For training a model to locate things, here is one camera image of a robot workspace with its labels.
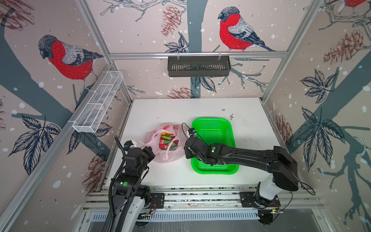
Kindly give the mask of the pink plastic bag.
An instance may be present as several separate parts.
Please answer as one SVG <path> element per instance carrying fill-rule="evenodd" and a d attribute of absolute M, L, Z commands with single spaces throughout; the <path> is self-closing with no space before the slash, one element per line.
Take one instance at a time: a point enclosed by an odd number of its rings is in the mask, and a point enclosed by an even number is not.
<path fill-rule="evenodd" d="M 169 163 L 184 156 L 187 137 L 182 125 L 162 124 L 147 134 L 145 143 L 137 140 L 141 148 L 149 147 L 155 155 L 157 163 Z"/>

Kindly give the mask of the green plastic basket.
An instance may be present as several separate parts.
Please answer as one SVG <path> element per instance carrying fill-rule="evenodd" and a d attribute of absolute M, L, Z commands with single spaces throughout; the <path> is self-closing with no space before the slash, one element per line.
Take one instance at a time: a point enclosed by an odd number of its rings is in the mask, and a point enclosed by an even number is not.
<path fill-rule="evenodd" d="M 235 140 L 231 123 L 220 118 L 198 118 L 192 122 L 192 128 L 198 134 L 197 137 L 209 145 L 220 143 L 235 147 Z M 214 165 L 205 164 L 196 158 L 191 159 L 193 170 L 202 175 L 232 175 L 238 172 L 239 165 Z"/>

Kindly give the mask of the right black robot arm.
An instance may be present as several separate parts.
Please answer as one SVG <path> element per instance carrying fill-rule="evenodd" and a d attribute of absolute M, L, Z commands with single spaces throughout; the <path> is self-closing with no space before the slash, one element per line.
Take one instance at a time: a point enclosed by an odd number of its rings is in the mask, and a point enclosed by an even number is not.
<path fill-rule="evenodd" d="M 196 158 L 211 166 L 236 164 L 269 173 L 270 175 L 259 183 L 256 193 L 258 198 L 271 201 L 282 190 L 299 189 L 298 163 L 282 147 L 274 146 L 272 150 L 250 150 L 219 143 L 208 145 L 191 135 L 185 143 L 184 150 L 187 159 Z"/>

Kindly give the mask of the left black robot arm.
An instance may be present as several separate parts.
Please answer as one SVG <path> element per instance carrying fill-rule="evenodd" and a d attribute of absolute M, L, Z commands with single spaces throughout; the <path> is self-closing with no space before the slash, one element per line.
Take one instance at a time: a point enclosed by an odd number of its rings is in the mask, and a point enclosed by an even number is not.
<path fill-rule="evenodd" d="M 150 203 L 150 187 L 141 182 L 154 158 L 150 147 L 123 151 L 122 163 L 109 186 L 109 213 L 102 229 L 104 232 L 133 231 L 140 212 Z"/>

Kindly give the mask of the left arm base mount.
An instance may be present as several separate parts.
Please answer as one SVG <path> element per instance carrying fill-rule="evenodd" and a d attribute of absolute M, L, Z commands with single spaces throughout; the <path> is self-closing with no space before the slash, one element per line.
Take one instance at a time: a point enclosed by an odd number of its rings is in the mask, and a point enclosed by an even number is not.
<path fill-rule="evenodd" d="M 144 209 L 163 209 L 165 202 L 164 193 L 147 193 L 144 197 Z"/>

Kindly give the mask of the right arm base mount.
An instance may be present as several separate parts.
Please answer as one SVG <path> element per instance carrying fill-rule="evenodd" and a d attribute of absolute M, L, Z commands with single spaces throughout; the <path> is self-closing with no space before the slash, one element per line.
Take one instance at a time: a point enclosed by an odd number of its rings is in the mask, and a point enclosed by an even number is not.
<path fill-rule="evenodd" d="M 243 208 L 271 209 L 281 207 L 277 195 L 272 200 L 262 198 L 259 193 L 251 191 L 240 192 L 239 196 Z"/>

